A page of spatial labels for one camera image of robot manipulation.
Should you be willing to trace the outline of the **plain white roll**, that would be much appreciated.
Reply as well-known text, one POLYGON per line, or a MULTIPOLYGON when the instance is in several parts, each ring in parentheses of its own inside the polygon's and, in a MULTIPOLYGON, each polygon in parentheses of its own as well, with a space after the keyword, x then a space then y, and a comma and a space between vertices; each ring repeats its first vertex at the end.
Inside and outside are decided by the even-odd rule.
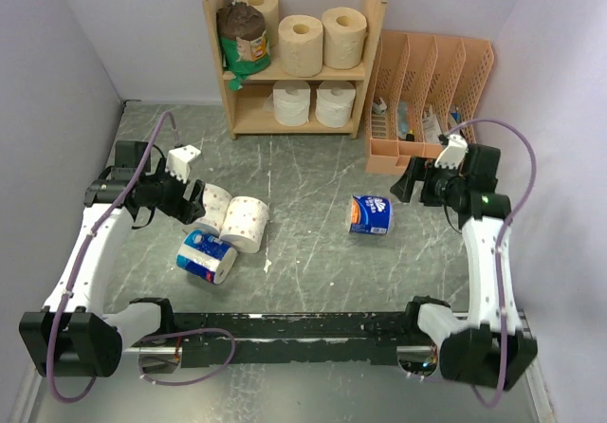
POLYGON ((356 88, 347 81, 324 81, 316 91, 315 115, 320 124, 337 129, 351 118, 356 88))
POLYGON ((287 127, 304 125, 309 120, 310 85, 306 81, 283 80, 273 85, 273 113, 275 119, 287 127))

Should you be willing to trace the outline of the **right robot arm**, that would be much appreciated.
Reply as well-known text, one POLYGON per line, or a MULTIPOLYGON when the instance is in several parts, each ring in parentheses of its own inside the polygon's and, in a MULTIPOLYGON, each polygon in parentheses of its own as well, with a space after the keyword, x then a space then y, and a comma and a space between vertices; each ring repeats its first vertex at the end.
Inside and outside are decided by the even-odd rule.
POLYGON ((428 339, 437 348, 438 372, 446 380, 472 387, 510 390, 538 354, 536 340, 524 334, 512 291, 509 235, 510 199, 496 193, 498 149, 472 144, 461 164, 413 157, 391 189, 404 203, 415 183, 426 207, 453 210, 458 216, 469 267, 469 310, 464 319, 431 297, 408 303, 404 338, 416 345, 428 339))

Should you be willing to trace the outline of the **beige paper roll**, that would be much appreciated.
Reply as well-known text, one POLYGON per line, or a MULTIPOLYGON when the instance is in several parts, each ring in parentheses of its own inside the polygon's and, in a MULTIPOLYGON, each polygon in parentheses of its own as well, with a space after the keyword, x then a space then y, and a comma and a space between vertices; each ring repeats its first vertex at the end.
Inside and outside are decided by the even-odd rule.
POLYGON ((270 47, 278 44, 278 27, 280 23, 279 0, 234 0, 244 2, 260 11, 266 23, 267 40, 270 47))
POLYGON ((356 9, 337 7, 322 14, 323 62, 339 70, 357 66, 367 33, 365 16, 356 9))
POLYGON ((289 15, 279 24, 279 55, 284 73, 307 78, 323 66, 323 24, 308 15, 289 15))

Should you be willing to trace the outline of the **green brown paper roll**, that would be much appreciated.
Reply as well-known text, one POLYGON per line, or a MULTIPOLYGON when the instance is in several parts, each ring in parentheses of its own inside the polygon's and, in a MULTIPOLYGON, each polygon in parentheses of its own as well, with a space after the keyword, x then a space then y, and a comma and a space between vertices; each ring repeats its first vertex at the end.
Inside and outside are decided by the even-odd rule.
POLYGON ((242 88, 242 81, 271 64, 264 15, 245 2, 232 2, 216 13, 224 68, 232 73, 229 89, 242 88))

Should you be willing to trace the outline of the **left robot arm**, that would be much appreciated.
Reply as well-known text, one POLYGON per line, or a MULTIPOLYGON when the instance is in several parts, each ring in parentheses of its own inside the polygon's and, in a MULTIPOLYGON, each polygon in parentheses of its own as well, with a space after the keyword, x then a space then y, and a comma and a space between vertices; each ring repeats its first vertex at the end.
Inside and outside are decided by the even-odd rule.
POLYGON ((117 314, 103 311, 110 275, 139 210, 182 224, 205 211, 205 185, 190 180, 200 150, 177 146, 153 166, 146 147, 144 141, 116 143, 113 165, 85 191, 80 233, 59 283, 41 310, 20 320, 20 336, 41 376, 110 377, 122 352, 140 340, 164 346, 175 339, 177 323, 166 298, 136 298, 117 314))

